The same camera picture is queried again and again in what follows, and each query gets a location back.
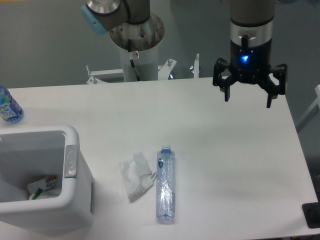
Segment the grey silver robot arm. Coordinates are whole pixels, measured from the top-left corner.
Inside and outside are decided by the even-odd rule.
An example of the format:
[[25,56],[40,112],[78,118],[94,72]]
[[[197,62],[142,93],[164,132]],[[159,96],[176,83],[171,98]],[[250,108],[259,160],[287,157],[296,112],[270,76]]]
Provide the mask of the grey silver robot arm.
[[[267,93],[266,105],[287,89],[287,65],[270,65],[275,2],[232,0],[230,5],[230,61],[217,59],[212,84],[230,98],[234,83],[258,85]],[[158,62],[150,50],[165,35],[162,20],[148,0],[88,0],[80,8],[97,34],[109,33],[122,54],[126,82],[158,79]]]

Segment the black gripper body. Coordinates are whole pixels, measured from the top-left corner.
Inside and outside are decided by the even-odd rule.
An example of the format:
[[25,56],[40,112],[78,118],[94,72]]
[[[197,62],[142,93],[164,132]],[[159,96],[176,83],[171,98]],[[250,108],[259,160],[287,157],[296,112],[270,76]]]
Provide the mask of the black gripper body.
[[230,43],[230,73],[240,83],[257,84],[266,80],[270,73],[272,41],[245,50],[234,42]]

